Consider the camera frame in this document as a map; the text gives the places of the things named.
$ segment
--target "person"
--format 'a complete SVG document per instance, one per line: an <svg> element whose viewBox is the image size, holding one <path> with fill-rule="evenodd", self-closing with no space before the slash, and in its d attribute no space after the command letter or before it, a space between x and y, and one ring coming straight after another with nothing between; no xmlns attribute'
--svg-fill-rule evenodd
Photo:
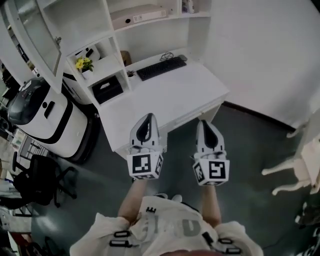
<svg viewBox="0 0 320 256"><path fill-rule="evenodd" d="M144 196L148 181L136 180L117 217L96 214L71 256L263 256L238 222L222 223L216 188L202 186L202 213L176 195Z"/></svg>

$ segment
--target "black office chair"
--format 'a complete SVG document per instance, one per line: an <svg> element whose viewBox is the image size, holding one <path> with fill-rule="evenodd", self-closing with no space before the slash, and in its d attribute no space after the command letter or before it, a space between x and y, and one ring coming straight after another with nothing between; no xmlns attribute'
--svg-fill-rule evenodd
<svg viewBox="0 0 320 256"><path fill-rule="evenodd" d="M17 162L17 152L13 155L12 169L22 170L20 174L14 177L13 185L21 194L24 202L36 202L40 205L47 206L54 198L54 205L59 208L60 203L57 202L57 189L63 191L72 199L76 199L77 195L70 193L61 184L67 172L75 172L76 169L68 167L61 171L60 166L50 157L34 154L30 160L30 167L27 169Z"/></svg>

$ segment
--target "desk drawer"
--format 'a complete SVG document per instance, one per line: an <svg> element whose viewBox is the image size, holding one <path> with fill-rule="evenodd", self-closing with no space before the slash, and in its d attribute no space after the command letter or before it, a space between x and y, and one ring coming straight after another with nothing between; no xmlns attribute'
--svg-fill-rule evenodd
<svg viewBox="0 0 320 256"><path fill-rule="evenodd" d="M183 117L179 118L179 119L176 119L173 123L173 127L172 127L172 130L180 127L180 126L183 126L184 124L188 123L189 121L191 121L192 119L195 119L199 116L201 116L202 114L204 114L205 112L213 109L214 107L220 105L223 103L223 100L221 98L218 98L218 99L215 99L214 101L202 106L202 107L199 107L198 109L196 109L195 111L189 113L189 114L186 114L184 115Z"/></svg>

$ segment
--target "white desk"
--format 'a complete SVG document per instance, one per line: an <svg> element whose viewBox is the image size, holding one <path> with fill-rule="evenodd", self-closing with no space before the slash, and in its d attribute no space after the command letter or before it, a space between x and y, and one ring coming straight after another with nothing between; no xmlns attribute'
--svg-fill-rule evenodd
<svg viewBox="0 0 320 256"><path fill-rule="evenodd" d="M159 62L158 55L143 63L137 62L127 70L137 70L156 62ZM199 116L211 121L229 92L207 68L191 58L188 58L187 66L146 81L134 76L130 82L132 92L98 109L112 151L123 158L128 154L130 131L144 115L155 115L161 144L166 149L170 131Z"/></svg>

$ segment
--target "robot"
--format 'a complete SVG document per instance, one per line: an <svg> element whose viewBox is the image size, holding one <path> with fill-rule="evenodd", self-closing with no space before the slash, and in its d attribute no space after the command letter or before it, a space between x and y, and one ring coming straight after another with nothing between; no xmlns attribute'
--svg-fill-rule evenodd
<svg viewBox="0 0 320 256"><path fill-rule="evenodd" d="M193 170L200 186L218 186L229 180L230 161L227 160L222 134L211 123L201 120L196 132L196 152ZM127 155L129 175L137 180L158 179L164 162L163 147L157 120L149 113L130 132Z"/></svg>

